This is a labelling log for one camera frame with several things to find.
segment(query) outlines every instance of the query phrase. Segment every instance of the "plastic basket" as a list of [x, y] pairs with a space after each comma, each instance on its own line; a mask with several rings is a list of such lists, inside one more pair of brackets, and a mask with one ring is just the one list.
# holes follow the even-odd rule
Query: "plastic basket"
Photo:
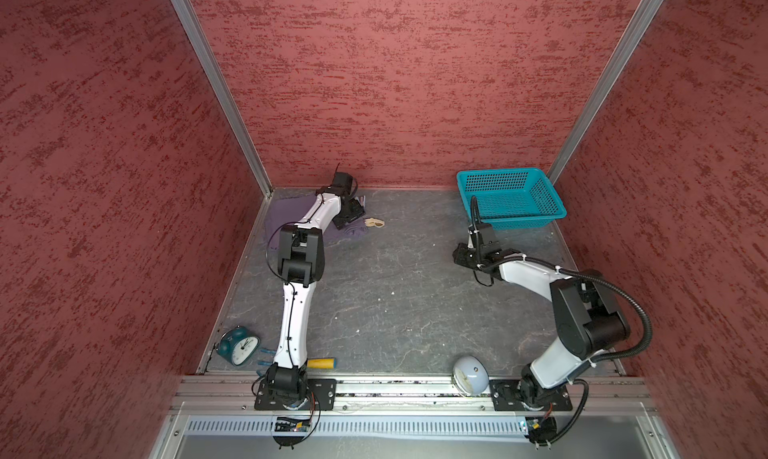
[[456, 174], [464, 209], [478, 198], [480, 219], [494, 229], [543, 227], [565, 217], [565, 207], [540, 168], [493, 168]]

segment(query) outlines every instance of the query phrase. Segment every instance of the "alarm clock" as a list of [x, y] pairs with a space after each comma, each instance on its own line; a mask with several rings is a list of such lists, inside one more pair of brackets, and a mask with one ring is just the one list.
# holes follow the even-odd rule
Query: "alarm clock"
[[238, 325], [221, 336], [216, 353], [232, 365], [242, 365], [259, 347], [259, 343], [254, 333]]

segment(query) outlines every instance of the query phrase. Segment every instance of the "vented metal panel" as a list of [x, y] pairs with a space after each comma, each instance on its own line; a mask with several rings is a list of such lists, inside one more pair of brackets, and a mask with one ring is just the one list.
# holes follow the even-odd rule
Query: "vented metal panel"
[[[191, 416], [186, 435], [273, 435], [274, 417]], [[377, 436], [441, 439], [526, 441], [522, 417], [449, 417], [449, 416], [322, 416], [315, 436]], [[304, 435], [279, 433], [278, 435]]]

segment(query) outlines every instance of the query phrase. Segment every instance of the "aluminum frame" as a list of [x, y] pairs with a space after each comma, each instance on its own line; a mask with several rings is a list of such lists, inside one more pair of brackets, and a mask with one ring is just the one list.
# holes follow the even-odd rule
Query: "aluminum frame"
[[[170, 410], [186, 415], [273, 415], [254, 411], [251, 385], [258, 375], [230, 373], [185, 376], [171, 401]], [[332, 411], [323, 415], [537, 415], [536, 412], [496, 412], [486, 391], [479, 397], [461, 396], [449, 375], [339, 375]], [[494, 379], [519, 378], [497, 376]], [[584, 415], [658, 415], [642, 377], [584, 377], [590, 399]], [[581, 386], [569, 385], [571, 402], [581, 400]], [[570, 415], [571, 412], [553, 412]]]
[[251, 172], [259, 183], [259, 187], [261, 187], [261, 192], [265, 197], [270, 195], [273, 190], [270, 178], [266, 175], [264, 164], [261, 162], [259, 153], [256, 151], [254, 141], [251, 140], [245, 121], [240, 115], [235, 99], [232, 97], [232, 92], [230, 92], [229, 87], [226, 85], [224, 74], [221, 73], [219, 63], [216, 61], [216, 56], [214, 56], [214, 51], [211, 50], [208, 39], [205, 37], [205, 32], [203, 32], [203, 27], [197, 20], [197, 14], [194, 12], [192, 2], [190, 0], [170, 0], [170, 2], [173, 4], [181, 25], [184, 27], [184, 31], [186, 31], [187, 37], [192, 43], [192, 48], [197, 54], [197, 59], [200, 61], [205, 75], [208, 76], [208, 81], [216, 93], [216, 98], [219, 99], [219, 104], [222, 110], [224, 110], [226, 120], [229, 121], [232, 132], [234, 132], [237, 142], [240, 144], [240, 148], [243, 149], [243, 154], [250, 166]]
[[[487, 391], [480, 397], [462, 397], [452, 385], [448, 375], [338, 375], [332, 372], [312, 374], [313, 377], [333, 377], [336, 402], [332, 411], [322, 416], [331, 422], [361, 420], [384, 422], [402, 420], [425, 423], [444, 417], [447, 421], [466, 418], [467, 421], [515, 421], [515, 417], [530, 417], [544, 412], [496, 412]], [[194, 421], [230, 419], [232, 423], [243, 417], [254, 417], [257, 422], [282, 415], [282, 412], [254, 411], [251, 391], [257, 375], [228, 373], [185, 376], [169, 411], [167, 424], [158, 438], [153, 459], [174, 459], [189, 425]], [[650, 397], [642, 377], [585, 377], [590, 384], [590, 398], [583, 416], [636, 417], [639, 434], [654, 459], [677, 459], [677, 452], [658, 417], [658, 410]], [[568, 386], [571, 401], [581, 400], [581, 387]], [[569, 412], [552, 415], [570, 416]], [[230, 427], [226, 435], [254, 435], [239, 427]], [[510, 441], [510, 437], [476, 437], [479, 440]]]
[[622, 34], [602, 74], [600, 74], [598, 83], [584, 104], [584, 108], [581, 109], [581, 114], [565, 139], [560, 153], [552, 162], [552, 167], [549, 168], [547, 176], [552, 184], [555, 184], [562, 175], [565, 166], [571, 160], [581, 139], [584, 138], [584, 134], [597, 116], [603, 102], [608, 97], [610, 90], [613, 89], [621, 71], [624, 70], [629, 58], [632, 57], [632, 53], [637, 49], [643, 34], [648, 30], [648, 26], [663, 2], [664, 0], [640, 0], [638, 8], [632, 14], [632, 18], [624, 30], [624, 34]]

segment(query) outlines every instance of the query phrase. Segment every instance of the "red textured wall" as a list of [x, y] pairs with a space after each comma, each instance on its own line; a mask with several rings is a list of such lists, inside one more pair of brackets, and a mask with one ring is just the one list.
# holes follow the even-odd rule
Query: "red textured wall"
[[275, 185], [557, 155], [639, 0], [192, 0]]
[[168, 0], [0, 0], [0, 457], [144, 459], [260, 204]]
[[666, 0], [557, 184], [684, 457], [768, 451], [768, 0]]

